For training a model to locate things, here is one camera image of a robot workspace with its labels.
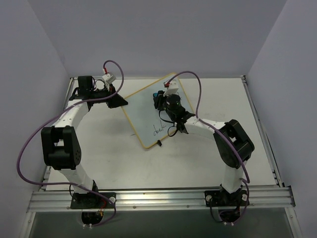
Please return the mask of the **yellow-framed small whiteboard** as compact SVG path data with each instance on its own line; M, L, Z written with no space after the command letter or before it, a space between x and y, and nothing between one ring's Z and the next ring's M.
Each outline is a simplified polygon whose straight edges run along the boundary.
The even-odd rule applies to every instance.
M122 110L145 149L156 145L176 130L166 112L155 109L153 100L153 94L165 91L163 84L174 75L170 73L160 79L128 80L133 86L133 92L124 97L128 104Z

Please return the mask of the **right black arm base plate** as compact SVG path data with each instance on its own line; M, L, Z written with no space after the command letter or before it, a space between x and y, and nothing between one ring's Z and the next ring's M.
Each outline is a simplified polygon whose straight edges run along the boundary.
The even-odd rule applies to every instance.
M239 189L234 193L226 190L206 190L204 191L205 203L208 207L240 207L249 206L247 191Z

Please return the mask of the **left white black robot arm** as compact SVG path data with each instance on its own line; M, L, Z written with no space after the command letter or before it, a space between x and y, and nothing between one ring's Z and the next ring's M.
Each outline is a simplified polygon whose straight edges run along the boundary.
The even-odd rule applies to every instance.
M99 204L100 195L96 182L80 164L82 151L76 129L94 104L105 103L110 109L128 104L117 93L113 85L115 79L112 73L106 73L100 79L104 86L99 89L94 77L79 76L78 86L73 90L64 113L52 126L41 130L45 164L63 174L73 185L74 193L83 194L82 202L89 208Z

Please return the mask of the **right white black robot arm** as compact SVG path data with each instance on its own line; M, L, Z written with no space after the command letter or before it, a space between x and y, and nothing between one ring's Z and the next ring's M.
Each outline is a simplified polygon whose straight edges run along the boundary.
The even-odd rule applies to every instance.
M159 113L166 112L170 118L166 122L176 127L175 132L214 139L220 157L225 163L220 199L227 205L236 201L237 191L242 186L243 175L246 175L249 180L245 165L255 149L241 124L235 119L229 122L200 119L181 105L179 95L166 96L162 90L153 94L153 101L154 108Z

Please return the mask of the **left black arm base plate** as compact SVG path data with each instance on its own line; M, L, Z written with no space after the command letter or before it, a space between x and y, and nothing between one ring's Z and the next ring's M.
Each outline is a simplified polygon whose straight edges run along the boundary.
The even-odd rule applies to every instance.
M91 193L73 193L72 200L71 200L71 209L99 209L99 208L106 208L110 209L113 208L109 202L105 202L105 199Z

